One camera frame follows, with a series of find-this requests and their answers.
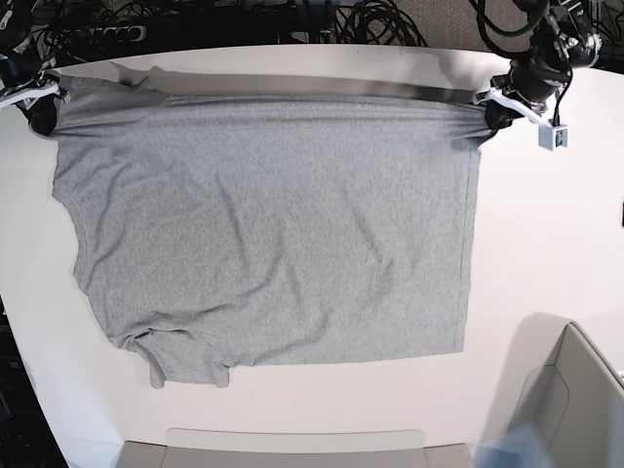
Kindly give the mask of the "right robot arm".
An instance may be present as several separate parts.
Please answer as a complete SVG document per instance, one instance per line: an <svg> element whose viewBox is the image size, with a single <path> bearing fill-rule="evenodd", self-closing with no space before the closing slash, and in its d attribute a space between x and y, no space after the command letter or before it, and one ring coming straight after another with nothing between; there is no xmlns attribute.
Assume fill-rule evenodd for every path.
<svg viewBox="0 0 624 468"><path fill-rule="evenodd" d="M58 102L67 91L41 58L33 39L34 1L1 3L1 106L14 106L35 134L49 136L58 122Z"/></svg>

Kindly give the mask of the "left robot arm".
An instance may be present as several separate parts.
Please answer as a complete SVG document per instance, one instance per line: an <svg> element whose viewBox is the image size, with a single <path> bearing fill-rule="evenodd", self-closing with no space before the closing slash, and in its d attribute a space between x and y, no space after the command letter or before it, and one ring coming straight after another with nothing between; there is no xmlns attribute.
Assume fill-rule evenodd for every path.
<svg viewBox="0 0 624 468"><path fill-rule="evenodd" d="M561 122L560 106L572 83L574 70L593 66L599 58L602 40L585 12L585 1L516 1L526 14L526 25L506 30L486 13L485 1L473 1L481 39L489 50L510 61L510 70L490 79L490 89L499 92L501 103L485 94L477 100L486 106L486 122L492 130L508 128L530 110L541 116L546 101L556 98L553 124ZM522 52L505 51L489 37L493 32L506 38L529 36Z"/></svg>

